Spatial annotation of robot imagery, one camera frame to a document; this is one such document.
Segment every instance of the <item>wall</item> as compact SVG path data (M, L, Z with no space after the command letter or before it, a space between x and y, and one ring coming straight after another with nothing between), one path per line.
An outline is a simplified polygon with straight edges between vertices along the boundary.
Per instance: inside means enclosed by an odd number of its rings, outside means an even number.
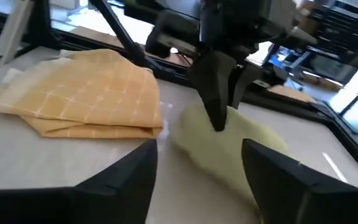
M75 9L79 6L78 0L50 0L50 3L66 9Z
M88 4L88 0L80 0L80 6L86 6Z

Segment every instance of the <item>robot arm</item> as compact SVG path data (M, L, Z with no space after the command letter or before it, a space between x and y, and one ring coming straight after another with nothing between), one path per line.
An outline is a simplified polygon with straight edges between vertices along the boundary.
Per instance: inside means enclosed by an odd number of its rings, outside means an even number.
M290 35L308 42L316 40L293 28L296 4L292 0L192 2L199 7L199 14L162 10L145 49L168 57L174 47L193 59L187 76L200 94L214 129L223 131L227 106L238 108L247 86L258 80L270 87L287 79L282 75L285 72L273 65L262 68L246 61L258 51L259 43Z

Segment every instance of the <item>towel fold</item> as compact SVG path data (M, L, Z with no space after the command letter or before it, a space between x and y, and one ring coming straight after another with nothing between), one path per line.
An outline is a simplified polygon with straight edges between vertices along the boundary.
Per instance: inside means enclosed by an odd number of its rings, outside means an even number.
M163 128L153 74L108 49L28 69L0 90L0 113L45 137L156 138Z

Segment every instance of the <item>yellow cloth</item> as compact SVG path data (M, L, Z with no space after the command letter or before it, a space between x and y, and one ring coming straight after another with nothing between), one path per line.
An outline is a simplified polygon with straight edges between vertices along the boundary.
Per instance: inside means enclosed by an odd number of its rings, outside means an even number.
M241 115L229 106L224 131L213 129L204 106L190 105L170 128L170 137L189 154L196 166L226 183L255 208L257 203L241 156L242 140L252 139L289 156L287 144L272 128Z
M163 128L153 74L106 49L30 68L0 90L0 113L45 137L156 138Z

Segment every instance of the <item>white table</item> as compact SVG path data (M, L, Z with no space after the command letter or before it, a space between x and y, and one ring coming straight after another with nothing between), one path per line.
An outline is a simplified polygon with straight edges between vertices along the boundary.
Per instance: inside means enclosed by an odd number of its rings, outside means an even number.
M25 70L58 52L37 48L0 68ZM159 80L163 113L169 126L188 103L200 98L195 90ZM239 111L271 126L304 164L339 179L323 155L343 177L358 187L358 164L322 124L241 104ZM241 198L197 169L184 152L173 147L166 129L158 139L158 169L149 210L149 224L257 223ZM20 118L0 114L0 189L74 186L130 153L141 140L41 138Z

